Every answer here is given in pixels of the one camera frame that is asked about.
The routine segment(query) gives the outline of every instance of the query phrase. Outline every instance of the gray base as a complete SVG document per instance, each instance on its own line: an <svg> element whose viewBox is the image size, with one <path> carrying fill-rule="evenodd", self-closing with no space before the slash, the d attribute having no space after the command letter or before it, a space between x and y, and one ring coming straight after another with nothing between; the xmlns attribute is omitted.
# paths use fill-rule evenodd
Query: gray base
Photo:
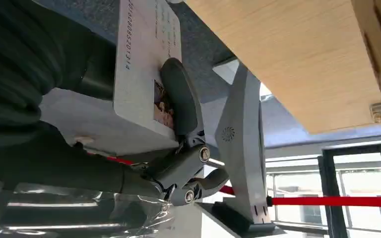
<svg viewBox="0 0 381 238"><path fill-rule="evenodd" d="M253 224L222 202L195 203L205 215L237 238L267 237L285 234L273 223Z"/></svg>

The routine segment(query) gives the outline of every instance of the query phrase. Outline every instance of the plastic wrap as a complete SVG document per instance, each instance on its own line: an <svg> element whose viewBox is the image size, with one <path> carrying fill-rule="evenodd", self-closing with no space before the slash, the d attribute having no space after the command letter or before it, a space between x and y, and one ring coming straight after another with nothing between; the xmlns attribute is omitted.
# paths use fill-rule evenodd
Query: plastic wrap
<svg viewBox="0 0 381 238"><path fill-rule="evenodd" d="M0 201L0 238L149 238L174 218L156 198L39 184L0 190Z"/></svg>

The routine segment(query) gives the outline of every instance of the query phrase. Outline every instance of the bolt head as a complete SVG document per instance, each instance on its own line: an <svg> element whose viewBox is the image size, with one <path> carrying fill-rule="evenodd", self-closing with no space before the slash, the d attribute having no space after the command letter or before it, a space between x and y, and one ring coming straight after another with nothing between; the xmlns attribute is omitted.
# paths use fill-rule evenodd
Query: bolt head
<svg viewBox="0 0 381 238"><path fill-rule="evenodd" d="M194 197L195 197L195 194L193 193L192 190L187 191L185 194L185 202L191 203L193 201Z"/></svg>
<svg viewBox="0 0 381 238"><path fill-rule="evenodd" d="M202 162L207 162L210 158L210 152L208 147L202 147L201 150L199 151L199 159L201 159Z"/></svg>

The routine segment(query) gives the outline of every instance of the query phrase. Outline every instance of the red rope barrier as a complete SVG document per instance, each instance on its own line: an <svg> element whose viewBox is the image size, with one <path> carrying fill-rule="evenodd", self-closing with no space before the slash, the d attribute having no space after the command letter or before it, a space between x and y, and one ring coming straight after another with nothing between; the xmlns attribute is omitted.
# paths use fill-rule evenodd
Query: red rope barrier
<svg viewBox="0 0 381 238"><path fill-rule="evenodd" d="M232 187L224 186L220 192L234 195ZM381 207L381 197L273 197L272 205L324 205Z"/></svg>

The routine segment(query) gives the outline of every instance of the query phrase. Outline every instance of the clear plastic bag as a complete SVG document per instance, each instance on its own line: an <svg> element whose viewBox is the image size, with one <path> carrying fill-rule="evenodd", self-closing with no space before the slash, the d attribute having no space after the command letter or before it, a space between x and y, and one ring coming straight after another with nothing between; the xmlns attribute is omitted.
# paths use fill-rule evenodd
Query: clear plastic bag
<svg viewBox="0 0 381 238"><path fill-rule="evenodd" d="M174 218L170 203L140 195L22 183L0 196L0 238L149 238Z"/></svg>

